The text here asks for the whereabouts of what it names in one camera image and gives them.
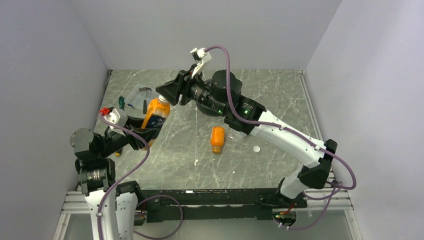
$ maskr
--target white bracket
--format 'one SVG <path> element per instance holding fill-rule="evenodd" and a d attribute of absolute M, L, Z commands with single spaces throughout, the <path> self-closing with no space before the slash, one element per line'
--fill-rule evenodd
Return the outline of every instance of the white bracket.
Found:
<path fill-rule="evenodd" d="M 194 68 L 191 77 L 194 78 L 197 74 L 202 72 L 202 69 L 206 67 L 206 63 L 208 63 L 212 56 L 209 52 L 205 52 L 205 48 L 198 49 L 197 47 L 190 51 L 191 55 L 193 55 L 194 60 L 196 60 L 197 66 Z"/>

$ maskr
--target clear plastic bag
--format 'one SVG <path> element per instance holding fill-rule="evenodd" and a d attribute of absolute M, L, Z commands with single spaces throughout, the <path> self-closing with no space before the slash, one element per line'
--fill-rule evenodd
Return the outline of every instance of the clear plastic bag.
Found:
<path fill-rule="evenodd" d="M 227 132 L 228 132 L 227 133 L 228 138 L 230 138 L 231 140 L 235 142 L 239 142 L 247 136 L 246 133 L 242 131 L 236 131 L 232 128 L 230 128 Z"/>

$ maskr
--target orange bottle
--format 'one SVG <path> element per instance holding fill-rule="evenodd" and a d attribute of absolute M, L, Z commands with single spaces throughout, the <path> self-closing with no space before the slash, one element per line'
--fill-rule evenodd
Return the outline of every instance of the orange bottle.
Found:
<path fill-rule="evenodd" d="M 214 126 L 210 135 L 210 145 L 212 145 L 212 153 L 220 154 L 224 145 L 225 129 L 222 126 Z"/>
<path fill-rule="evenodd" d="M 141 124 L 142 129 L 160 127 L 164 124 L 167 117 L 170 115 L 170 103 L 163 96 L 150 101 L 147 107 L 146 116 Z"/>

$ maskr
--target white round object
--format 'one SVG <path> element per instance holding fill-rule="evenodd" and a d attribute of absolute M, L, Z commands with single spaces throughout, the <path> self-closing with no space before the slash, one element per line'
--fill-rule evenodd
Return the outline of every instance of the white round object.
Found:
<path fill-rule="evenodd" d="M 260 150 L 261 150 L 261 148 L 259 146 L 253 147 L 253 152 L 255 152 L 255 153 L 259 153 Z"/>

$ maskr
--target gray wall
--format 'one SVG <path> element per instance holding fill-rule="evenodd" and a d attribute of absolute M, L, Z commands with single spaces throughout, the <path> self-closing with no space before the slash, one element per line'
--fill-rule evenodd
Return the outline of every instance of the gray wall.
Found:
<path fill-rule="evenodd" d="M 70 0 L 0 3 L 0 236 L 52 239 L 107 69 Z"/>
<path fill-rule="evenodd" d="M 190 50 L 215 44 L 233 68 L 305 69 L 341 0 L 72 2 L 109 69 L 187 69 Z"/>
<path fill-rule="evenodd" d="M 366 240 L 423 238 L 423 63 L 422 0 L 344 0 L 306 69 Z"/>

